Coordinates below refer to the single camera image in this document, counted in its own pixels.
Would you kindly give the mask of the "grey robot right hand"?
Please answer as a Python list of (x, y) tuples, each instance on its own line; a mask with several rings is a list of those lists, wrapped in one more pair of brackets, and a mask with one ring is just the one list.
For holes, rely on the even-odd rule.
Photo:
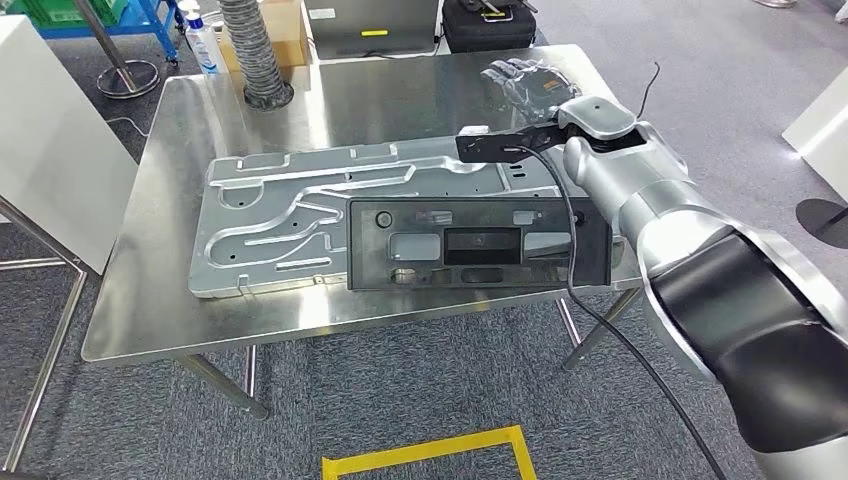
[(495, 60), (480, 76), (498, 85), (528, 124), (554, 121), (562, 104), (582, 95), (562, 71), (536, 60)]

